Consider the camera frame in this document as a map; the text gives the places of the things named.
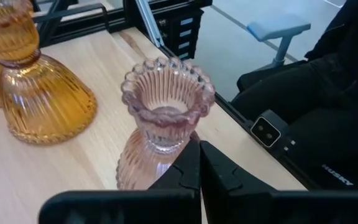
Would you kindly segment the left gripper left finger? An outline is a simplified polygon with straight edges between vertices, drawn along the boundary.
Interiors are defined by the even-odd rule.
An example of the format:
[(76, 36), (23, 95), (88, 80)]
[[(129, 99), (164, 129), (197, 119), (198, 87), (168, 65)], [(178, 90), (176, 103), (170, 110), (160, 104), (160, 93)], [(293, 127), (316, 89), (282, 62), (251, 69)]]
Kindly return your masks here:
[(191, 140), (147, 190), (71, 190), (50, 197), (39, 224), (200, 224), (200, 143)]

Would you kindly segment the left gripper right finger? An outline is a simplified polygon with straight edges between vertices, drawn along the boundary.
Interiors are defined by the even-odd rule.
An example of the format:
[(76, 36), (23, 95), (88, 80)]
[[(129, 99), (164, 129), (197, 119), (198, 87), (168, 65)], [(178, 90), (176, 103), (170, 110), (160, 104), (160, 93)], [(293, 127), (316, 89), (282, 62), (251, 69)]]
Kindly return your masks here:
[(277, 190), (207, 141), (201, 189), (209, 224), (358, 224), (358, 191)]

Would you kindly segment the pink ribbed glass candle holder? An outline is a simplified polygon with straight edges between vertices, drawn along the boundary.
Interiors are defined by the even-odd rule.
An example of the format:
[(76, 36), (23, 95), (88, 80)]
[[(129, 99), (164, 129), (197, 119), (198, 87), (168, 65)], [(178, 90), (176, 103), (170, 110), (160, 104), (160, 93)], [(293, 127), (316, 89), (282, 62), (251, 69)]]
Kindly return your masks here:
[(117, 163), (117, 188), (143, 190), (166, 173), (189, 143), (214, 105), (215, 87), (200, 67), (158, 57), (126, 73), (121, 92), (136, 128)]

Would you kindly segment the wooden shelf with black legs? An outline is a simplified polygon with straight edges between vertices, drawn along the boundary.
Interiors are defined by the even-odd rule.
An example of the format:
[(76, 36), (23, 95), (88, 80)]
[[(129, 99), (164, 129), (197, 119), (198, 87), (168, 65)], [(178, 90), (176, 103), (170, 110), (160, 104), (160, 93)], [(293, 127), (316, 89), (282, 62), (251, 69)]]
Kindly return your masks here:
[(140, 60), (128, 44), (106, 31), (47, 48), (96, 93), (98, 113), (79, 136), (51, 147), (15, 139), (0, 110), (0, 224), (37, 224), (50, 197), (72, 190), (115, 192), (116, 166), (135, 128), (121, 102), (119, 83)]

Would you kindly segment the black drawer unit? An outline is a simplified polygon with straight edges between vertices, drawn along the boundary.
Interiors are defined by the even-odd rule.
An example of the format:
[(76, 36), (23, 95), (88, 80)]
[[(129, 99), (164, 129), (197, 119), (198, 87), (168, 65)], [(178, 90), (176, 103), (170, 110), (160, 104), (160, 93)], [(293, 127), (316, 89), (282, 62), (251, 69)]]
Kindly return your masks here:
[(195, 57), (203, 14), (203, 10), (194, 9), (181, 15), (157, 20), (164, 45), (182, 60)]

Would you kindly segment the aluminium extrusion bar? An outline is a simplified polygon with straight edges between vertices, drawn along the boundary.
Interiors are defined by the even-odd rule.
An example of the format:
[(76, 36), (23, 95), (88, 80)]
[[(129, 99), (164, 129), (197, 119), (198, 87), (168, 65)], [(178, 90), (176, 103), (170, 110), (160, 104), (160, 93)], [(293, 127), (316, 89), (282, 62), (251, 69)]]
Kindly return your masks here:
[(135, 0), (135, 2), (152, 43), (157, 47), (164, 46), (165, 44), (157, 27), (154, 15), (152, 14), (149, 2), (147, 0)]

